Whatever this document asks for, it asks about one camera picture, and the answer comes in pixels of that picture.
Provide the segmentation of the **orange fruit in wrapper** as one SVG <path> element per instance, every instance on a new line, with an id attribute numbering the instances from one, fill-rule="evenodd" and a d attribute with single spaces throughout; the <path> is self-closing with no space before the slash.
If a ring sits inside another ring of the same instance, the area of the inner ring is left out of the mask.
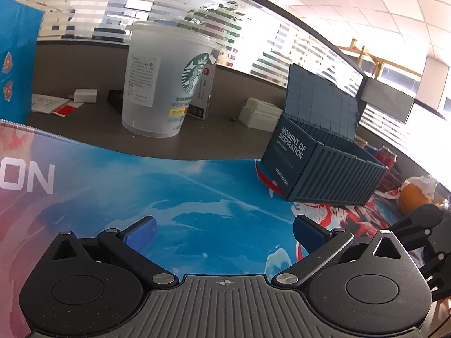
<path id="1" fill-rule="evenodd" d="M 437 180 L 431 175 L 414 176 L 406 179 L 399 188 L 398 206 L 406 216 L 424 204 L 431 204 L 435 197 Z"/>

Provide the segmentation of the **red herbal tea can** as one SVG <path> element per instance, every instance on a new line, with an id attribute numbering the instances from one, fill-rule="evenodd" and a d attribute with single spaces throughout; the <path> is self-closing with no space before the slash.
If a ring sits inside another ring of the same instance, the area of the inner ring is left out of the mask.
<path id="1" fill-rule="evenodd" d="M 397 154 L 395 154 L 386 146 L 381 146 L 378 149 L 375 157 L 380 163 L 384 164 L 389 169 L 394 166 L 397 160 Z"/>

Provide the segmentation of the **colourful anime desk mat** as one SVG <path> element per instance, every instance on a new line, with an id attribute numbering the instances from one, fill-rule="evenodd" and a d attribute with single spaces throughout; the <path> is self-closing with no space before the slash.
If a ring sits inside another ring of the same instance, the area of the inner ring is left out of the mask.
<path id="1" fill-rule="evenodd" d="M 132 156 L 2 122 L 1 335 L 28 335 L 20 289 L 61 231 L 94 237 L 150 215 L 143 253 L 174 274 L 272 277 L 306 256 L 293 237 L 298 214 L 359 237 L 401 217 L 378 196 L 363 207 L 289 202 L 260 168 L 253 159 Z"/>

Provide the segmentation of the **blue container storage box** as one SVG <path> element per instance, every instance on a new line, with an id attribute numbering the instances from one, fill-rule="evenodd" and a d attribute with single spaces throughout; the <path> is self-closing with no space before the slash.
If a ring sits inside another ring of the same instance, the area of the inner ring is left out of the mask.
<path id="1" fill-rule="evenodd" d="M 355 97 L 292 64 L 261 163 L 288 201 L 364 205 L 388 168 L 355 143 L 357 125 Z"/>

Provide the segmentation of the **white flat box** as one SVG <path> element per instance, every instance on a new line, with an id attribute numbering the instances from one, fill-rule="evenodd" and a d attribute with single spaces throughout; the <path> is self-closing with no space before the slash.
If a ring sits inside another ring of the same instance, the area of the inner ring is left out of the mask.
<path id="1" fill-rule="evenodd" d="M 238 119 L 248 128 L 273 132 L 281 114 L 282 110 L 274 104 L 248 98 Z"/>

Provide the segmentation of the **small white grey carton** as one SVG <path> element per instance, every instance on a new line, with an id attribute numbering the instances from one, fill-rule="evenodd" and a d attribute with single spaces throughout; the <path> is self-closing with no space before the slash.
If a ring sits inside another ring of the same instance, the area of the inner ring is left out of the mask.
<path id="1" fill-rule="evenodd" d="M 203 68 L 203 72 L 200 76 L 195 93 L 192 96 L 192 100 L 188 108 L 189 115 L 203 121 L 206 120 L 208 115 L 215 68 L 216 58 L 214 55 L 210 55 L 206 65 Z"/>

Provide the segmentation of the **small white box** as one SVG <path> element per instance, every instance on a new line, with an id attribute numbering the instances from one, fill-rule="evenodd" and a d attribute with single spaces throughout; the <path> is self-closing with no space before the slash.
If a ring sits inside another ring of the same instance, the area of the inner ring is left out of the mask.
<path id="1" fill-rule="evenodd" d="M 73 93 L 75 103 L 96 103 L 98 91 L 96 89 L 78 88 Z"/>

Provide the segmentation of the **red white leaflet papers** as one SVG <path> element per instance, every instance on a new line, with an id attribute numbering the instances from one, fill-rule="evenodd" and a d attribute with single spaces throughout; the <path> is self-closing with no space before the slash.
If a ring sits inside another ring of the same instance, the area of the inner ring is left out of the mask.
<path id="1" fill-rule="evenodd" d="M 33 94 L 31 96 L 31 111 L 42 114 L 55 114 L 59 117 L 66 117 L 83 103 L 75 103 L 70 99 L 63 99 L 49 95 Z"/>

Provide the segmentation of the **Starbucks translucent plastic cup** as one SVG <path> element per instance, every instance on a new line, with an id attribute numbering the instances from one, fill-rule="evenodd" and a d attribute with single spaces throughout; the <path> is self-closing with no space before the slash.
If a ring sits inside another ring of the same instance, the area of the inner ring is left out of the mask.
<path id="1" fill-rule="evenodd" d="M 130 31 L 121 122 L 153 138 L 178 135 L 216 39 L 163 22 L 136 21 Z"/>

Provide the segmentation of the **blue paper gift bag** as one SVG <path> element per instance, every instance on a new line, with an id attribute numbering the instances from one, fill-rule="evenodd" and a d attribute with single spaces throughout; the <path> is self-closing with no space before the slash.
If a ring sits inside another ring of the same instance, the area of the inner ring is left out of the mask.
<path id="1" fill-rule="evenodd" d="M 23 124 L 31 111 L 37 37 L 43 12 L 1 0 L 1 119 Z"/>

